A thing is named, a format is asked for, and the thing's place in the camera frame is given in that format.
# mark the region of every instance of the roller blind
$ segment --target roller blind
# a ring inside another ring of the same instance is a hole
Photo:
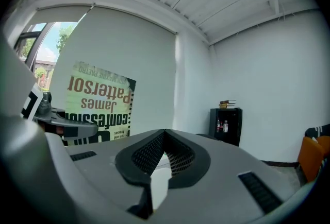
[[[37,13],[30,20],[29,24],[78,22],[89,9],[89,6],[64,6],[43,9],[37,11]]]

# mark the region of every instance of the baseboard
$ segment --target baseboard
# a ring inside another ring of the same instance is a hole
[[[272,161],[262,161],[265,164],[268,164],[270,166],[278,166],[278,167],[297,167],[299,165],[299,162],[272,162]]]

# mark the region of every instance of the orange chair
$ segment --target orange chair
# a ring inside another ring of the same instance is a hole
[[[298,156],[308,182],[316,178],[323,159],[330,155],[330,136],[320,136],[316,140],[305,136]]]

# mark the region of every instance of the book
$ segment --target book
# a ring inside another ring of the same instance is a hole
[[[236,100],[235,99],[229,99],[229,100],[224,100],[224,101],[220,102],[220,104],[225,104],[225,103],[235,104]]]
[[[222,106],[222,105],[219,105],[219,109],[234,109],[235,106]]]
[[[219,106],[235,106],[235,103],[234,104],[230,104],[230,103],[223,103],[223,104],[219,104]]]

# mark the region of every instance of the tree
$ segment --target tree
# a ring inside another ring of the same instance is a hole
[[[70,34],[74,30],[73,25],[68,26],[67,28],[61,28],[60,29],[60,39],[56,39],[56,48],[59,53],[61,53],[63,47],[65,46],[65,43],[67,42]]]
[[[23,46],[22,52],[21,52],[21,57],[27,58],[27,55],[30,52],[30,49],[33,45],[33,43],[35,42],[34,38],[28,38],[25,41],[25,45]]]
[[[46,75],[46,73],[47,73],[47,71],[43,67],[39,67],[36,69],[36,76],[38,78],[42,78],[42,75],[44,75],[44,74]]]

